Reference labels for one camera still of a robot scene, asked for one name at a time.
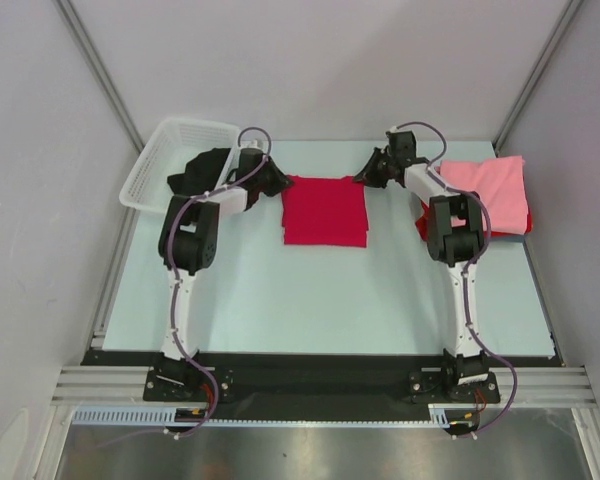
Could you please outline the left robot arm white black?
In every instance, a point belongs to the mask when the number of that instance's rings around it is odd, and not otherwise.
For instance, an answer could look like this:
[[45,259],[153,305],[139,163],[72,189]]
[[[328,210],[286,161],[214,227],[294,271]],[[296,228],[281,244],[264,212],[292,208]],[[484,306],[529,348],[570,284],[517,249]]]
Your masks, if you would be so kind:
[[200,273],[211,267],[224,214],[242,213],[259,197],[276,196],[293,181],[257,146],[212,148],[167,178],[172,192],[158,241],[167,269],[170,303],[168,327],[154,363],[154,388],[168,389],[182,400],[212,388],[213,375],[197,360],[199,346],[190,337],[191,308]]

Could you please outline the magenta t shirt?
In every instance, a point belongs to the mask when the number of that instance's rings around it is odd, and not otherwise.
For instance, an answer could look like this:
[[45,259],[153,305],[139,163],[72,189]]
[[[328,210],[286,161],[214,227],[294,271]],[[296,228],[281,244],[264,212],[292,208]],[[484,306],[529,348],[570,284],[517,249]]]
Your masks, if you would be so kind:
[[282,193],[285,245],[366,248],[369,220],[364,186],[351,176],[292,176]]

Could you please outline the white plastic basket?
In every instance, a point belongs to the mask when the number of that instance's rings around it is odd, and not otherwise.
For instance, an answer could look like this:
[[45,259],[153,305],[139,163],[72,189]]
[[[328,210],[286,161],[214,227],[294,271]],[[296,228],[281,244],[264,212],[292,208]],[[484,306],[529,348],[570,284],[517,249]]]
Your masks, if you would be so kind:
[[233,124],[169,117],[150,136],[119,193],[120,203],[140,212],[165,215],[173,192],[167,178],[184,171],[197,155],[236,145]]

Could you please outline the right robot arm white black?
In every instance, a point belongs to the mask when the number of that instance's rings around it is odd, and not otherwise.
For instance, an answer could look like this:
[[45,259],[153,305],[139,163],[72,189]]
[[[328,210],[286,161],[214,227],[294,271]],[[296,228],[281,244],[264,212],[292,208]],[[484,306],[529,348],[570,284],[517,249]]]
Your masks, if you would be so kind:
[[434,162],[417,153],[408,122],[386,132],[387,145],[376,147],[356,183],[385,188],[395,181],[426,205],[426,245],[432,261],[443,266],[450,301],[451,343],[443,350],[440,388],[464,401],[489,377],[487,349],[477,321],[477,264],[491,239],[486,207],[475,192],[443,179]]

